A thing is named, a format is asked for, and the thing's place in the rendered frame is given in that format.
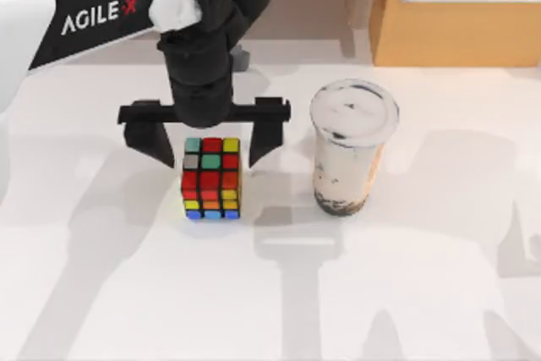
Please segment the wooden cupboard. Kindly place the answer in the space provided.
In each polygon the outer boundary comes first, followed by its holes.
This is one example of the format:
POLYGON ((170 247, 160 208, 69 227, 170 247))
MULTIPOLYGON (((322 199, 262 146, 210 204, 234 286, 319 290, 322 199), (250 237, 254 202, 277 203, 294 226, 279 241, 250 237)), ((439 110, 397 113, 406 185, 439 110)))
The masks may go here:
POLYGON ((541 4, 374 0, 369 38, 378 67, 535 67, 541 65, 541 4))

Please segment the multicoloured puzzle cube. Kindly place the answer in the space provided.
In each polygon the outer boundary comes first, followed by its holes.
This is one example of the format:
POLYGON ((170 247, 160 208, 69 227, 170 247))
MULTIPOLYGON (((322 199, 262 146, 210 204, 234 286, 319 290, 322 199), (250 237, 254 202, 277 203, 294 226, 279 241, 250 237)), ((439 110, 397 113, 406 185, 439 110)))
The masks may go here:
POLYGON ((187 138, 181 174, 185 216, 191 221, 239 219, 242 170, 239 139, 187 138))

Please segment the milk tea plastic cup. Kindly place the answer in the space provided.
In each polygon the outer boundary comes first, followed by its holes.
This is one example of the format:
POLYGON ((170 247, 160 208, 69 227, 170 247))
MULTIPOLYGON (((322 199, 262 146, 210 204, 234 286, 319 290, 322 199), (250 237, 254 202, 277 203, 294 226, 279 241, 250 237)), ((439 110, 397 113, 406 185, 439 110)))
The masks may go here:
POLYGON ((361 79, 324 85, 310 103, 315 130, 314 197, 333 216, 351 216, 367 201, 386 143, 399 124, 393 95, 361 79))

